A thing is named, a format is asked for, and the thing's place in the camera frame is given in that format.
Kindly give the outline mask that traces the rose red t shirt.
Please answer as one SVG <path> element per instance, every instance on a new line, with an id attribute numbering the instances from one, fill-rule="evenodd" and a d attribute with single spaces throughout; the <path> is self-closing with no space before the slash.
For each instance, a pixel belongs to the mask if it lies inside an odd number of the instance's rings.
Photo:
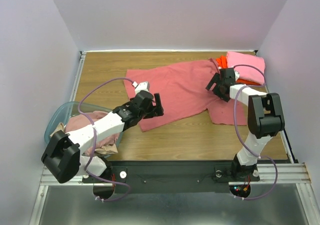
<path id="1" fill-rule="evenodd" d="M 179 62 L 153 69 L 129 69 L 125 76 L 137 83 L 149 82 L 149 91 L 159 93 L 164 115 L 139 122 L 146 132 L 208 111 L 214 124 L 234 125 L 234 100 L 225 102 L 206 86 L 217 73 L 214 59 Z M 237 125 L 247 125 L 241 103 L 236 106 Z"/>

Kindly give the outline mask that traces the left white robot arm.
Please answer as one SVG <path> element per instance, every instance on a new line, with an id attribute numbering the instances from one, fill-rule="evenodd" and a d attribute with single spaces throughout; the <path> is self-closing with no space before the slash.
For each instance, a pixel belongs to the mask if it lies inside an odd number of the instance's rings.
<path id="1" fill-rule="evenodd" d="M 136 126 L 142 119 L 163 114 L 160 94 L 142 90 L 94 123 L 68 133 L 55 132 L 41 161 L 60 184 L 85 174 L 106 182 L 111 178 L 111 169 L 101 158 L 85 156 L 84 153 L 105 138 Z"/>

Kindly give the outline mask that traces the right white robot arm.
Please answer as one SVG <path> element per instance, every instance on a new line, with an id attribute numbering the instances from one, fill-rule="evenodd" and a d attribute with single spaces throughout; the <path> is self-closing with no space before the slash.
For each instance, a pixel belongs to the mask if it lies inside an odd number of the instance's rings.
<path id="1" fill-rule="evenodd" d="M 256 90 L 244 83 L 237 83 L 238 72 L 234 68 L 219 68 L 206 86 L 225 102 L 234 100 L 233 121 L 237 137 L 242 144 L 234 156 L 230 176 L 235 180 L 257 177 L 257 162 L 267 143 L 285 128 L 285 119 L 280 96 Z M 237 103 L 247 106 L 247 127 L 245 141 L 240 137 L 237 122 Z"/>

